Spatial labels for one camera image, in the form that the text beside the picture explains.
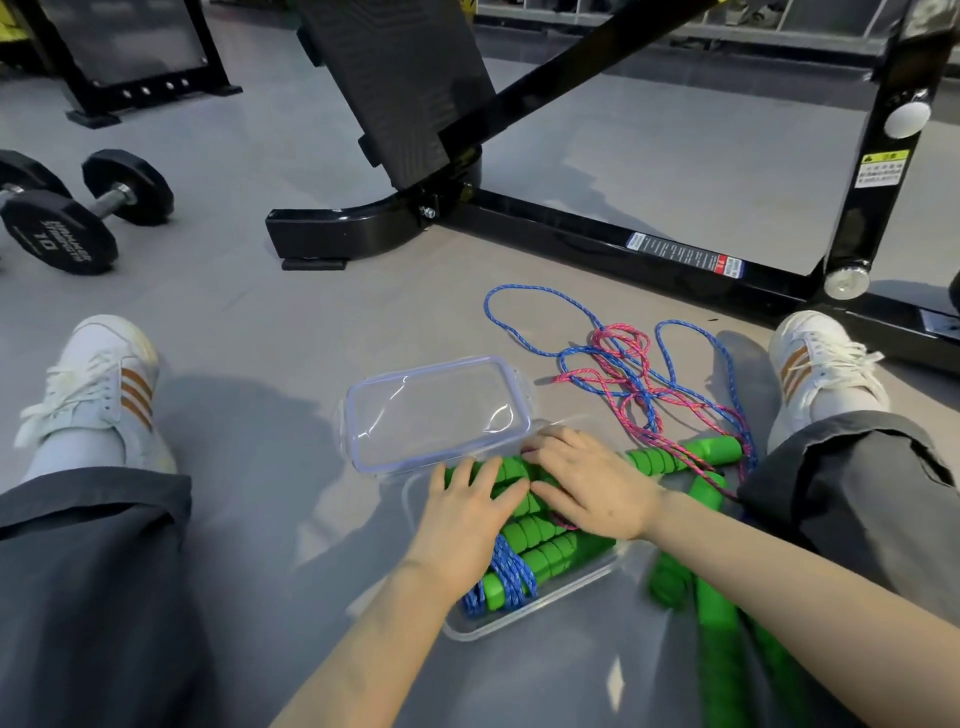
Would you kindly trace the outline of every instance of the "floor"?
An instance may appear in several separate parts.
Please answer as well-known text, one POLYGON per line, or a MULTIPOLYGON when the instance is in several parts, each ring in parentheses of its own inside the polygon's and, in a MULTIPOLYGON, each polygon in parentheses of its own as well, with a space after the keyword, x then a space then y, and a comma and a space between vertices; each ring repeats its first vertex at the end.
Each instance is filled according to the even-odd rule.
MULTIPOLYGON (((78 192, 87 154, 125 148, 150 160, 178 195, 168 227, 110 223, 122 257, 98 279, 60 275, 0 238, 0 363, 17 382, 0 391, 8 413, 0 441, 12 441, 14 413, 41 396, 44 368, 84 316, 119 313, 150 334, 167 365, 158 420, 194 475, 187 554, 229 724, 253 728, 269 722, 343 635, 410 538, 398 479, 362 475, 342 453, 338 406, 352 383, 498 354, 534 382, 541 417, 590 415, 627 447, 598 399, 551 385, 554 365, 486 320, 483 298, 497 284, 559 288, 605 322, 650 330, 681 318, 716 332, 734 355, 760 440, 777 385, 764 329, 449 231, 428 231, 345 273, 281 272, 263 224, 270 209, 359 205, 391 188, 356 148, 360 129, 335 84, 284 22, 222 8, 209 15, 230 78, 246 89, 239 96, 194 99, 92 132, 65 120, 53 82, 0 80, 5 146, 41 159, 78 192)), ((497 86, 528 67, 489 60, 497 86)), ((485 186, 808 269, 850 171, 859 102, 824 106, 714 86, 595 79, 490 143, 485 186)), ((943 286, 958 267, 958 157, 960 128, 932 123, 877 262, 878 289, 948 305, 943 286)), ((502 296, 496 312, 547 349, 588 333, 565 303, 502 296)), ((725 377, 708 345, 688 331, 668 341, 681 380, 723 400, 725 377)), ((882 379, 898 411, 927 427, 960 467, 957 383, 898 365, 882 379)), ((683 418, 669 421, 676 438, 696 431, 683 418)), ((28 459, 8 450, 3 479, 16 482, 28 459)), ((534 717, 578 728, 698 724, 692 624, 668 624, 645 600, 638 582, 649 551, 635 550, 637 569, 481 642, 440 639, 397 725, 534 717)))

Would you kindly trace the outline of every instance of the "black metal frame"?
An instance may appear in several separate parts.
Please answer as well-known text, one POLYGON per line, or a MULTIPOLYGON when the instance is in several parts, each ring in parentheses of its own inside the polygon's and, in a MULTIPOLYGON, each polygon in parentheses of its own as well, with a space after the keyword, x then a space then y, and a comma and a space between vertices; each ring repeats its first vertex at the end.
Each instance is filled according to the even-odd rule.
POLYGON ((742 319, 775 327, 803 308, 818 308, 851 335, 889 357, 960 375, 960 319, 872 293, 838 301, 825 292, 837 271, 869 272, 920 133, 891 139, 883 130, 890 112, 904 103, 932 101, 956 42, 953 0, 948 14, 924 13, 929 0, 914 0, 875 73, 878 90, 852 171, 833 240, 805 276, 643 234, 479 187, 479 156, 471 150, 635 50, 705 12, 713 0, 634 2, 576 45, 504 89, 481 109, 440 133, 457 161, 415 187, 385 201, 348 210, 274 210, 267 228, 284 268, 340 265, 380 252, 371 240, 384 227, 384 249, 438 224, 624 279, 742 319), (858 184, 867 155, 897 152, 903 164, 883 186, 858 184), (373 207, 390 210, 370 216, 373 207), (304 221, 315 219, 313 224, 304 221))
POLYGON ((200 0, 180 1, 186 4, 190 13, 204 49, 206 64, 116 85, 98 85, 86 77, 60 37, 57 26, 47 17, 42 0, 12 0, 12 4, 18 17, 23 19, 37 51, 62 80, 64 94, 73 106, 73 110, 66 113, 67 118, 88 129, 101 129, 119 124, 121 120, 117 113, 120 111, 167 104, 197 92, 231 96, 243 91, 227 78, 200 0))

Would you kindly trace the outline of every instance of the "weight bench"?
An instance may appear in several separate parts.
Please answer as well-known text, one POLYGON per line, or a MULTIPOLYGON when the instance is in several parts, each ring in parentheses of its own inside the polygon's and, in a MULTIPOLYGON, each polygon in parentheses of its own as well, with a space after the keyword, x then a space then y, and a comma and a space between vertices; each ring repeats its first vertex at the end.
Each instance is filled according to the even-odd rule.
POLYGON ((960 0, 913 0, 893 29, 833 239, 806 275, 480 186, 483 142, 716 5, 633 0, 495 93, 455 0, 300 0, 301 35, 359 120, 361 150, 398 192, 351 209, 273 210, 267 230, 284 270, 343 270, 441 225, 768 327, 816 308, 890 358, 960 374, 960 319, 867 290, 958 38, 960 0))

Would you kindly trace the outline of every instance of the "plastic lid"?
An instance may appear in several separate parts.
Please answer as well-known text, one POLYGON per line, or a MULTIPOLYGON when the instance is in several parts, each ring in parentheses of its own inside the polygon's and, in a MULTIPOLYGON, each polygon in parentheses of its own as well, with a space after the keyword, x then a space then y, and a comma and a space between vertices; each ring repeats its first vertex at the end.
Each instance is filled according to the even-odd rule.
POLYGON ((349 457, 364 473, 401 472, 522 437, 527 391, 498 356, 365 379, 347 392, 349 457))

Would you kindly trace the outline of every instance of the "left hand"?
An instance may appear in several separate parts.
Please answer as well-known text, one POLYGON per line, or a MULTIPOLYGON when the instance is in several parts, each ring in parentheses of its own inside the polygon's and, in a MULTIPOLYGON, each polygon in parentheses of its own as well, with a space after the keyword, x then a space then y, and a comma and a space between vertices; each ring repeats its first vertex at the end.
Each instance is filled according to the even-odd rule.
POLYGON ((502 458, 484 463, 470 484, 473 462, 466 458, 457 466, 446 490, 444 463, 434 469, 420 528, 401 562, 426 570, 450 606, 483 578, 497 533, 530 488, 519 480, 491 499, 502 458))

